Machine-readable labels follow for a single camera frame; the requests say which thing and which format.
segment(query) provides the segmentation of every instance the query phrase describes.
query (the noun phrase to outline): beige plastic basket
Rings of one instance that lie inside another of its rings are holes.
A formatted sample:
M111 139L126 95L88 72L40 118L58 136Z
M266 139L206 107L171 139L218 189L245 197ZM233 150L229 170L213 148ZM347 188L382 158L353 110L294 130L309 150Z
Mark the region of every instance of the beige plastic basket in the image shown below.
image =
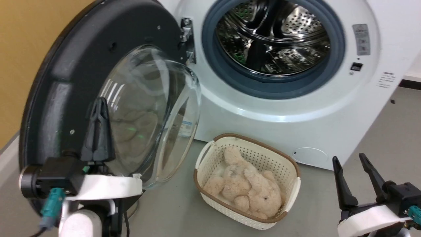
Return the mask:
M272 171L281 190L286 192L286 202L273 218L265 220L240 211L229 205L221 195L216 198L203 189L211 176L223 173L226 167L224 150L230 145L238 147L244 159L259 171ZM196 161L194 179L204 201L211 207L240 223L260 230L271 228L287 215L301 185L298 165L291 157L261 142L237 134L222 134L205 145Z

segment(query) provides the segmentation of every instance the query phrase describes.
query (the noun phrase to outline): door hinge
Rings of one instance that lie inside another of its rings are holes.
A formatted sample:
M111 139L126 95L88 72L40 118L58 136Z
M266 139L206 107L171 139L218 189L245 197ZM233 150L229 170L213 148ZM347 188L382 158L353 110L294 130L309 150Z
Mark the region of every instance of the door hinge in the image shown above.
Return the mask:
M190 18L181 19L181 30L183 35L181 36L181 42L185 44L187 51L186 65L190 63L196 64L196 51L195 51L195 35L193 32L193 21Z

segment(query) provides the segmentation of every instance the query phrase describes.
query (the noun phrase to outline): washing machine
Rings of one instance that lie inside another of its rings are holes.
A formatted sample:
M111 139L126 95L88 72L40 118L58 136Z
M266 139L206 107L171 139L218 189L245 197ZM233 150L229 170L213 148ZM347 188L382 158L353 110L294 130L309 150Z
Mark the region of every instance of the washing machine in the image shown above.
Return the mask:
M102 97L116 145L107 166L114 175L142 174L145 187L175 173L193 138L223 133L331 170L330 159L345 163L419 52L420 7L417 0L95 1L58 36L35 77L20 169L98 148L87 139L101 133L87 132Z

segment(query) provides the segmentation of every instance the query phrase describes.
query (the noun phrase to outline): brown basket rim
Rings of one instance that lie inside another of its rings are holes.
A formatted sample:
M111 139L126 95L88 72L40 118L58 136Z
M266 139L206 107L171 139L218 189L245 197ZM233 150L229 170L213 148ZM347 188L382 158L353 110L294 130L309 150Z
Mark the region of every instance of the brown basket rim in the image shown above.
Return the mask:
M245 140L245 141L248 141L248 142L251 142L251 143L254 143L254 144L256 144L256 145L259 145L259 146L261 146L261 147L263 147L263 148L266 148L266 149L268 149L268 150L270 150L270 151L273 151L273 152L275 152L275 153L277 153L277 154L279 154L279 155L281 155L281 156L283 156L283 157L285 157L286 159L288 159L293 165L294 165L294 167L295 167L295 170L296 170L296 172L297 172L297 177L300 177L300 175L301 175L301 173L300 173L300 169L299 169L299 167L298 167L298 164L289 156L289 155L287 155L287 154L285 154L285 153L283 153L283 152L281 152L281 151L279 151L279 150L277 150L277 149L275 149L275 148L273 148L273 147L271 147L271 146L269 146L269 145L266 145L266 144L264 144L264 143L261 143L261 142L259 142L259 141L256 141L256 140L254 140L254 139L251 139L251 138L248 138L248 137L245 137L245 136L241 136L241 135L238 135L238 134L235 134L235 133L224 133L224 134L221 134L221 135L219 135L219 136L217 136L217 137L215 137L213 140L216 142L217 140L219 140L219 139L221 139L221 138L224 138L224 137L235 137L235 138L239 138L239 139L242 139L242 140ZM258 218L258 217L255 217L255 216L253 216L253 215L250 215L250 214L248 214L248 213L246 213L246 212L243 212L243 211L241 211L241 210L238 210L237 208L235 208L235 207L233 207L233 206L231 206L231 205L228 205L228 204L226 204L225 202L223 202L223 201L221 201L221 200L219 200L219 199L217 199L216 197L214 197L214 196L212 196L210 193L208 193L208 192L206 192L200 185L199 185L199 181L197 180L197 172L198 172L198 170L197 169L195 169L195 171L194 171L194 173L193 173L193 179L194 179L194 181L195 181L195 185L196 185L196 188L201 192L201 193L203 193L204 195L206 195L207 197L209 197L210 199L212 199L213 201L215 201L215 202L217 202L218 204L220 204L220 205L222 205L222 206L224 206L224 207L226 207L226 208L228 208L228 209L230 209L231 211L233 211L233 212L236 212L236 213L238 213L238 214L240 214L240 215L243 215L243 216L245 216L245 217L248 217L248 218L250 218L250 219L252 219L252 220L255 220L255 221L258 221L258 222L261 222L261 223L264 223L264 224L271 224L271 223L276 223L276 222L279 222L280 220L282 220L287 214L288 214L288 212L287 211L284 211L281 215L279 215L278 217L275 217L275 218L271 218L271 219L262 219L262 218Z

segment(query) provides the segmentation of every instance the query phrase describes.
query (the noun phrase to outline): plush toy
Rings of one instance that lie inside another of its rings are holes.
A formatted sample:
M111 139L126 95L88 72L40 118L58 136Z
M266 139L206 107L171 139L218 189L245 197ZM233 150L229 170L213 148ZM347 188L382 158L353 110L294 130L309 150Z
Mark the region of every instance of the plush toy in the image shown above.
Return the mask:
M228 166L223 177L210 177L204 190L215 197L221 193L237 209L256 217L267 219L274 216L285 201L285 194L273 173L268 170L259 173L234 146L227 147L224 156Z

